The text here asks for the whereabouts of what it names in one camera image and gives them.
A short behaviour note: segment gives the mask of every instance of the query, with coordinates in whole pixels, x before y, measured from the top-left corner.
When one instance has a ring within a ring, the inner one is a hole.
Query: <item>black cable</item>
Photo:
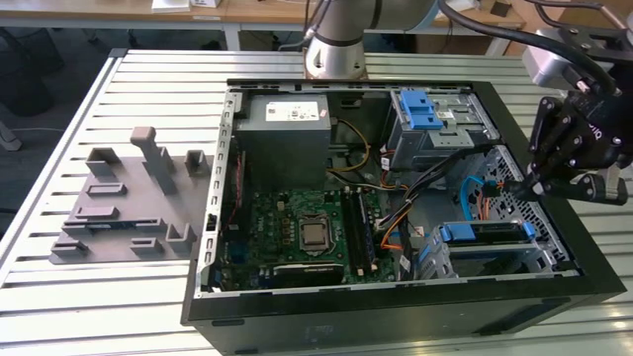
[[[534,4],[534,7],[536,7],[536,12],[537,12],[538,17],[541,18],[542,22],[545,22],[552,27],[565,26],[565,24],[562,22],[558,22],[553,18],[549,17],[549,15],[546,14],[545,9],[542,8],[541,5]]]
[[[448,32],[446,32],[446,38],[444,39],[444,46],[436,52],[436,54],[442,54],[444,53],[444,51],[448,48],[448,45],[450,44],[452,39],[453,39],[453,20],[448,19]]]
[[[309,1],[310,1],[310,0],[305,0],[304,33],[305,33],[305,31],[308,30]]]
[[[546,7],[574,7],[577,9],[592,9],[600,10],[604,7],[604,4],[597,2],[560,2],[560,1],[548,1],[548,0],[525,0],[529,3],[546,6]]]
[[[448,6],[446,0],[440,0],[438,4],[444,15],[465,28],[488,36],[509,39],[510,41],[542,48],[558,54],[593,77],[601,87],[601,91],[606,94],[614,94],[617,92],[613,78],[604,71],[602,67],[576,48],[533,33],[482,24],[454,11],[453,8]]]
[[[348,167],[352,167],[354,166],[354,164],[352,164],[352,160],[349,159],[349,156],[345,156],[345,163],[348,164]],[[350,171],[350,173],[353,173],[357,178],[360,179],[360,181],[365,184],[370,184],[370,182],[366,181],[365,177],[360,174],[358,170],[353,170]]]

